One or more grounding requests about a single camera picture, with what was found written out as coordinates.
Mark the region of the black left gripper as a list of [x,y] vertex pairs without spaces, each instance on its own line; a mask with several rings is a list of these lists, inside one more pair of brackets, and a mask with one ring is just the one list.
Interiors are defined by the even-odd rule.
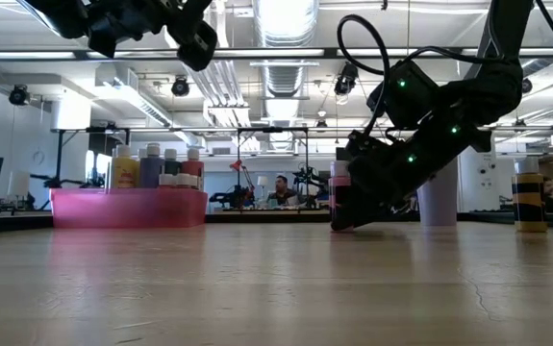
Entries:
[[214,56],[216,31],[204,20],[211,0],[106,0],[88,5],[88,47],[112,58],[124,40],[166,29],[178,44],[177,57],[194,71]]

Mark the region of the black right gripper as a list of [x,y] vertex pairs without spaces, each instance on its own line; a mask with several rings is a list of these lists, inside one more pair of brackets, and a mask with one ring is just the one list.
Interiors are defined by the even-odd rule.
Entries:
[[491,150],[491,132],[474,125],[428,122],[405,141],[393,144],[354,131],[346,150],[352,184],[362,191],[336,194],[331,211],[333,231],[351,231],[363,225],[392,219],[396,204],[424,185],[431,176],[471,147]]

